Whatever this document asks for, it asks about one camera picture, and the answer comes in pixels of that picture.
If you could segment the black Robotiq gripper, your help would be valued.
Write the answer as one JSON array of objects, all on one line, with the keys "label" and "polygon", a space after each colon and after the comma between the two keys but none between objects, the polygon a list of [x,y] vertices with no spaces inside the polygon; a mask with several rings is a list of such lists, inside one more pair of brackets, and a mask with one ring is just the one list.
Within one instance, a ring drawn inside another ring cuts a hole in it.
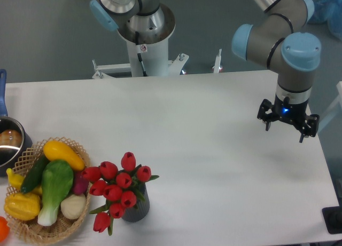
[{"label": "black Robotiq gripper", "polygon": [[306,115],[308,99],[299,104],[291,104],[275,97],[272,104],[268,99],[263,99],[260,104],[257,119],[262,120],[266,126],[266,131],[270,129],[272,122],[281,121],[293,126],[301,126],[301,136],[299,142],[304,138],[315,137],[318,132],[320,116],[318,114]]}]

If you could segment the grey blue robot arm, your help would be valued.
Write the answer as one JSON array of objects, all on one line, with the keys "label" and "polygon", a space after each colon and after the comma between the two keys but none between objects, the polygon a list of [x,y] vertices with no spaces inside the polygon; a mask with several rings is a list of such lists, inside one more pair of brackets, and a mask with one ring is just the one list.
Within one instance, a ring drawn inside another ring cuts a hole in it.
[{"label": "grey blue robot arm", "polygon": [[[301,28],[314,13],[312,0],[254,0],[267,14],[260,26],[241,25],[232,52],[278,75],[274,101],[263,100],[258,119],[266,127],[281,121],[294,126],[302,138],[314,137],[320,117],[306,113],[321,43]],[[168,76],[180,70],[168,60],[168,40],[175,29],[172,11],[160,0],[91,0],[90,9],[109,31],[126,41],[134,77]]]}]

